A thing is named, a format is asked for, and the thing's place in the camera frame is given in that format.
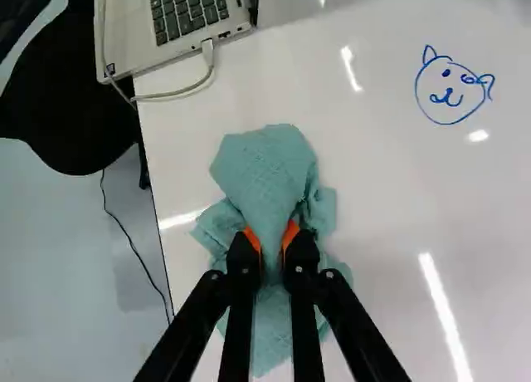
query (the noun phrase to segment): laptop port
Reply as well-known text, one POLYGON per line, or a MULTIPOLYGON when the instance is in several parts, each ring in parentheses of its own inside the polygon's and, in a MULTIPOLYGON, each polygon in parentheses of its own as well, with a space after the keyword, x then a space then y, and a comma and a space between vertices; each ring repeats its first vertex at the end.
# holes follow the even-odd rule
POLYGON ((217 37, 219 37, 220 39, 226 39, 230 35, 231 35, 231 31, 226 31, 224 33, 220 33, 219 35, 217 35, 217 37))

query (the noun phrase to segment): black cable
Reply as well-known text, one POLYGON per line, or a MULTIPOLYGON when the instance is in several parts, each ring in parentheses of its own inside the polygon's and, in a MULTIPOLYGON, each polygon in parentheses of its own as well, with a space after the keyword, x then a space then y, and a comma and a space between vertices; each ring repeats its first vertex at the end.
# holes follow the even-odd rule
POLYGON ((103 194, 103 210, 105 210, 105 212, 109 216, 111 216, 118 223, 118 225, 121 228, 122 232, 124 232, 124 235, 127 237, 127 240, 129 241, 129 245, 131 246, 131 249, 133 250, 133 253, 139 259, 139 262, 142 265, 142 268, 146 272, 146 275, 148 276, 148 279, 149 279, 149 282, 151 283, 151 286, 153 287, 153 289, 155 291, 157 291, 157 293, 160 295, 160 297, 162 298, 162 300, 164 302, 164 314, 166 315, 166 320, 168 321, 168 325, 170 325, 171 321, 170 321, 169 316, 168 316, 168 303, 166 302, 166 298, 164 297, 164 294, 162 293, 162 291, 160 291, 160 289, 158 289, 157 285, 153 281, 153 278, 151 277, 151 274, 149 273, 149 270, 146 267, 146 265, 144 263, 144 260, 142 260, 142 257, 140 256, 139 251, 137 251, 136 246, 133 243, 133 239, 131 239, 131 236, 127 233, 127 231, 125 231, 124 225, 118 220, 118 218, 111 211, 109 211, 107 209, 107 197, 105 196, 105 190, 103 188, 103 180, 104 180, 104 178, 105 178, 105 169, 103 169, 103 171, 101 172, 101 179, 100 179, 100 188, 101 188, 101 193, 103 194))

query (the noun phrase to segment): cat ear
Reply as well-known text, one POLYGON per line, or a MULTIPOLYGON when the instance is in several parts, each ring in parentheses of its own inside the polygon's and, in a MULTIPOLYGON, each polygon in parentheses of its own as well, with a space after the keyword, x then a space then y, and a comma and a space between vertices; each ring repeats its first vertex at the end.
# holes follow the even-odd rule
POLYGON ((492 101, 492 97, 490 96, 490 91, 492 90, 492 86, 494 86, 494 82, 496 81, 496 78, 491 73, 485 73, 484 75, 481 75, 478 77, 478 82, 487 89, 487 97, 489 97, 489 100, 492 101))
POLYGON ((425 65, 434 58, 437 58, 437 51, 435 51, 435 48, 429 44, 426 44, 426 47, 424 47, 424 54, 422 54, 422 63, 425 65))

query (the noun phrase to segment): cat mouth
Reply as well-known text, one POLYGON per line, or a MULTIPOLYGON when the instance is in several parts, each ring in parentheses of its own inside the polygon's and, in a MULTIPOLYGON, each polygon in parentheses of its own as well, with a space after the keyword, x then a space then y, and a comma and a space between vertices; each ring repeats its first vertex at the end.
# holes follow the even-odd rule
POLYGON ((447 104, 448 106, 455 108, 459 105, 461 105, 461 102, 463 102, 463 95, 461 94, 459 97, 459 100, 457 102, 451 102, 450 96, 454 93, 454 89, 451 87, 448 87, 446 89, 446 94, 443 97, 437 96, 437 94, 433 93, 430 95, 430 101, 434 104, 447 104))

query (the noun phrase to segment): white cable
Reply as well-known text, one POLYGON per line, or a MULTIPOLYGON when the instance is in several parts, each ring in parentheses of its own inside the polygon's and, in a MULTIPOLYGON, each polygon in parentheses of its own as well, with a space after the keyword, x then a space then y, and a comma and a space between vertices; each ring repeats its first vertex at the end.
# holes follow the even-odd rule
POLYGON ((107 60, 105 59, 105 14, 106 14, 106 8, 107 8, 107 1, 104 0, 104 4, 103 5, 100 4, 98 8, 100 11, 100 16, 101 16, 101 22, 100 22, 101 49, 100 50, 101 50, 101 60, 103 62, 103 69, 107 72, 107 76, 109 77, 110 84, 114 87, 114 89, 118 92, 118 94, 121 95, 121 97, 125 100, 125 102, 127 102, 134 110, 137 110, 134 102, 181 96, 183 94, 187 94, 201 87, 212 76, 212 73, 214 72, 214 42, 212 39, 207 39, 201 42, 201 50, 202 50, 202 56, 205 62, 207 63, 208 69, 207 69, 207 74, 204 77, 202 77, 199 81, 197 81, 196 83, 188 87, 184 87, 182 89, 175 90, 175 91, 167 91, 164 93, 155 93, 155 94, 146 94, 146 95, 136 95, 135 97, 131 99, 128 98, 128 96, 116 84, 114 77, 111 75, 110 69, 107 64, 107 60))
POLYGON ((201 51, 202 56, 207 63, 207 73, 205 76, 203 76, 201 79, 196 81, 194 84, 184 87, 179 90, 175 91, 166 91, 164 93, 155 93, 155 94, 145 94, 145 95, 136 95, 131 99, 131 101, 144 101, 144 100, 156 100, 160 98, 166 98, 166 97, 174 97, 174 96, 181 96, 183 94, 187 94, 191 91, 196 90, 197 88, 204 85, 208 79, 210 79, 210 76, 212 76, 212 73, 214 72, 214 42, 212 39, 207 39, 201 42, 201 51))

